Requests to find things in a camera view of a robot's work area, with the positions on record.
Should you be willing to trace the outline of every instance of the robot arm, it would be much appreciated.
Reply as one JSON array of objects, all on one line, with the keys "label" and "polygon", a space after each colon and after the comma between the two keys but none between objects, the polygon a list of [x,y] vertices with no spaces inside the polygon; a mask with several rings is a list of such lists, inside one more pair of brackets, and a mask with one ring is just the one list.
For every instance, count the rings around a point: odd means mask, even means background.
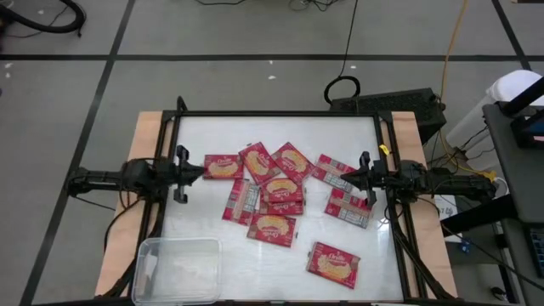
[{"label": "robot arm", "polygon": [[466,196],[480,202],[487,202],[495,197],[496,187],[481,175],[452,175],[446,168],[427,170],[421,163],[401,161],[396,173],[389,173],[382,161],[374,161],[370,168],[370,154],[363,152],[360,168],[341,176],[343,180],[366,190],[369,205],[376,202],[376,193],[372,188],[392,189],[401,202],[414,202],[419,195]]},{"label": "robot arm", "polygon": [[176,148],[179,164],[166,157],[158,159],[136,158],[125,162],[120,171],[89,171],[78,168],[66,181],[68,195],[77,196],[91,190],[130,191],[138,196],[156,199],[164,187],[176,184],[174,200],[187,203],[185,186],[191,186],[205,171],[204,167],[187,162],[189,152],[179,145]]}]

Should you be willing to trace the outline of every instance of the yellow clip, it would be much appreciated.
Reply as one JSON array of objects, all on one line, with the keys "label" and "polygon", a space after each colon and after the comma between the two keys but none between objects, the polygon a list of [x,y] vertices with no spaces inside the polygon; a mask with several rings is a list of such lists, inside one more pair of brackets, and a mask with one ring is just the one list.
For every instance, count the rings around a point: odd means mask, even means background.
[{"label": "yellow clip", "polygon": [[380,144],[380,149],[382,149],[383,153],[388,156],[389,155],[389,149],[385,146],[385,144]]}]

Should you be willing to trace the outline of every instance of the red snack package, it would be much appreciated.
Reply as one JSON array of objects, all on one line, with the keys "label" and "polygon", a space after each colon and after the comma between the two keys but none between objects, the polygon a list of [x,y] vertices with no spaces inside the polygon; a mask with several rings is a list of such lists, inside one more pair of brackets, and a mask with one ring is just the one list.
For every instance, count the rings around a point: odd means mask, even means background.
[{"label": "red snack package", "polygon": [[237,179],[232,186],[223,220],[249,225],[257,204],[258,186],[247,179]]},{"label": "red snack package", "polygon": [[301,184],[315,167],[289,142],[272,154],[272,159],[281,171],[297,184]]},{"label": "red snack package", "polygon": [[359,261],[360,258],[355,255],[316,242],[306,270],[354,289]]},{"label": "red snack package", "polygon": [[276,178],[261,186],[266,202],[278,203],[304,200],[303,186],[295,184],[289,178]]},{"label": "red snack package", "polygon": [[355,171],[352,167],[335,161],[329,156],[321,154],[320,159],[315,164],[312,176],[316,179],[331,185],[332,187],[351,192],[353,185],[340,178],[340,175]]},{"label": "red snack package", "polygon": [[303,201],[289,201],[285,203],[268,203],[264,201],[263,193],[261,192],[261,201],[258,212],[260,214],[274,215],[298,215],[304,213]]},{"label": "red snack package", "polygon": [[281,173],[261,142],[248,146],[238,154],[255,180],[255,184],[260,185]]},{"label": "red snack package", "polygon": [[243,179],[244,164],[238,155],[204,156],[204,179]]},{"label": "red snack package", "polygon": [[291,247],[295,231],[295,218],[285,216],[253,215],[252,224],[247,232],[248,238],[253,238],[279,246]]},{"label": "red snack package", "polygon": [[366,203],[367,199],[333,188],[325,213],[366,229],[371,217],[371,209]]}]

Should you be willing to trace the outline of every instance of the floor tile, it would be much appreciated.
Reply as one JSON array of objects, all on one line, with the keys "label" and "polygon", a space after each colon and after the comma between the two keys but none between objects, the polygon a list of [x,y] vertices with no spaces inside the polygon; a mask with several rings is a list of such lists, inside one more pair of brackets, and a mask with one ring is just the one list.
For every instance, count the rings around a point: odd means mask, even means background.
[{"label": "floor tile", "polygon": [[294,12],[287,0],[138,0],[120,54],[342,54],[353,6],[341,1],[321,13]]},{"label": "floor tile", "polygon": [[0,215],[5,217],[0,232],[9,247],[0,252],[0,299],[3,305],[15,305],[42,243],[104,63],[1,65],[4,146],[0,159],[5,161],[2,173],[9,179],[0,185]]},{"label": "floor tile", "polygon": [[514,34],[528,55],[544,54],[544,32],[542,31],[542,16],[544,3],[512,3],[501,0],[501,6],[510,21]]},{"label": "floor tile", "polygon": [[[111,45],[121,22],[128,0],[78,0],[85,12],[87,22],[82,29],[82,37],[75,32],[66,34],[43,33],[35,37],[4,37],[4,54],[109,54]],[[12,9],[42,24],[49,24],[64,9],[58,0],[18,1]],[[67,9],[55,23],[67,25],[74,19],[74,12]],[[8,35],[24,36],[36,30],[21,24],[12,24]]]},{"label": "floor tile", "polygon": [[[90,192],[81,198],[115,207],[116,193]],[[104,235],[114,212],[71,198],[33,303],[94,298],[104,256]]]},{"label": "floor tile", "polygon": [[[351,54],[446,54],[462,1],[359,1]],[[490,1],[469,1],[453,54],[514,54]]]}]

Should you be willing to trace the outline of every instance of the wooden board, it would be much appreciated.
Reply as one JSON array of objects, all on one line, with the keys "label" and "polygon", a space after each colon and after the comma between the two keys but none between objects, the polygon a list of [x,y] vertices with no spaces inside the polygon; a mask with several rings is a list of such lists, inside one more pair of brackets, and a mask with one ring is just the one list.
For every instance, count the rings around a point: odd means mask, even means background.
[{"label": "wooden board", "polygon": [[[129,159],[154,155],[161,124],[161,115],[161,112],[141,112],[139,114],[133,143],[128,155]],[[414,114],[410,112],[395,112],[393,118],[400,158],[425,164],[425,157]],[[382,132],[384,141],[387,142],[387,131]],[[96,286],[95,293],[97,295],[107,292],[133,260],[143,212],[142,204],[138,203],[135,208],[119,218],[111,229],[99,282]],[[121,210],[121,204],[118,203],[116,215]],[[411,210],[420,256],[423,262],[445,290],[456,296],[456,287],[453,281],[453,274],[451,273],[450,260],[448,259],[436,210],[425,201],[413,204]],[[415,297],[417,295],[417,285],[413,273],[413,265],[408,258],[406,258],[406,266],[411,292],[415,293],[412,296]]]},{"label": "wooden board", "polygon": [[[425,165],[425,155],[423,154],[414,113],[394,112],[393,126],[399,147],[400,160],[415,161]],[[422,198],[434,202],[430,197],[422,196]],[[449,294],[456,297],[456,284],[451,272],[450,259],[445,247],[436,208],[425,201],[417,201],[411,204],[411,215],[422,261],[431,270],[442,287]],[[413,278],[409,277],[410,289],[417,288],[416,283],[412,283],[413,281]],[[433,296],[430,290],[428,290],[428,296]]]},{"label": "wooden board", "polygon": [[[161,111],[147,111],[139,113],[138,123],[134,130],[133,143],[128,154],[128,160],[140,157],[152,157],[155,154],[156,141],[161,126]],[[165,139],[170,139],[172,129],[167,130]],[[165,142],[162,154],[165,155],[169,141]],[[131,201],[136,196],[131,194]],[[117,203],[115,215],[122,212],[124,208]],[[132,262],[136,253],[136,242],[138,240],[139,227],[144,212],[142,201],[135,204],[133,208],[121,216],[111,227],[108,246],[105,250],[102,261],[100,277],[95,289],[95,295],[104,294],[121,277],[127,266]],[[151,214],[150,227],[155,222],[156,207]]]}]

